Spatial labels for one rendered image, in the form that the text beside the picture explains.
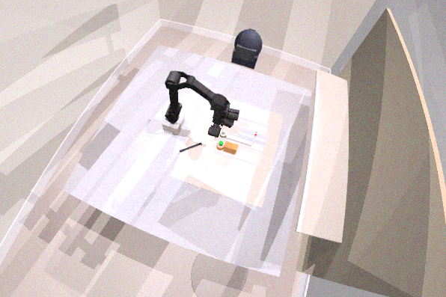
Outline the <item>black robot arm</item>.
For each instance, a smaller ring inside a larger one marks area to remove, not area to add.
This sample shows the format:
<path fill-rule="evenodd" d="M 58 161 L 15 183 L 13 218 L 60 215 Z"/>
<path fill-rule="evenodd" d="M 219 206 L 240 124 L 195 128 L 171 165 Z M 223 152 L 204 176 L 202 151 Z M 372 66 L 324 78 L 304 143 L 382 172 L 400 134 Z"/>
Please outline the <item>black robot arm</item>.
<path fill-rule="evenodd" d="M 186 82 L 180 83 L 181 77 Z M 166 89 L 169 90 L 170 105 L 165 114 L 168 122 L 175 124 L 178 121 L 182 109 L 182 103 L 178 102 L 178 90 L 183 88 L 191 88 L 196 94 L 202 96 L 210 103 L 210 110 L 213 110 L 214 117 L 220 119 L 224 117 L 221 126 L 231 128 L 234 121 L 238 121 L 239 109 L 230 108 L 230 102 L 227 97 L 220 93 L 212 92 L 209 88 L 201 84 L 194 76 L 187 75 L 181 71 L 171 71 L 165 80 Z"/>

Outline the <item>brown cardboard box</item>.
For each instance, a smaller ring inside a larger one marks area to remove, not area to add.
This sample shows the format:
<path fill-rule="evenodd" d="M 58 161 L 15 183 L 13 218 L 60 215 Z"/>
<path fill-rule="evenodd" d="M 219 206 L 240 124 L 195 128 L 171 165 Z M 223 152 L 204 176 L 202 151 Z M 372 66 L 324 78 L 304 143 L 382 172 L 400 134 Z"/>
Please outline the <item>brown cardboard box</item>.
<path fill-rule="evenodd" d="M 233 143 L 230 143 L 230 142 L 226 141 L 225 145 L 224 145 L 223 151 L 226 152 L 226 153 L 230 153 L 230 154 L 235 155 L 238 146 L 239 145 L 237 145 L 237 144 L 233 144 Z"/>

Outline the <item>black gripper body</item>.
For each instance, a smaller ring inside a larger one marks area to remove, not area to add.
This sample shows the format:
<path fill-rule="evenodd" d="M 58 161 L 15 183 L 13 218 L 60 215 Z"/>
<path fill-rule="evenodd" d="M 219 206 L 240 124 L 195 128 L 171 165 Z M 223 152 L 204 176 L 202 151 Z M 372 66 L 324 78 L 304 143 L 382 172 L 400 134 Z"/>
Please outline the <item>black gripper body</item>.
<path fill-rule="evenodd" d="M 210 127 L 209 128 L 209 130 L 208 130 L 208 135 L 211 135 L 211 136 L 213 136 L 213 137 L 219 137 L 219 134 L 220 134 L 220 132 L 221 132 L 221 130 L 220 130 L 220 125 L 222 124 L 222 121 L 224 120 L 224 117 L 223 118 L 220 118 L 220 119 L 218 119 L 218 118 L 216 118 L 216 117 L 214 117 L 214 115 L 213 115 L 213 120 L 212 120 L 212 122 L 214 123 L 213 124 L 213 127 Z"/>

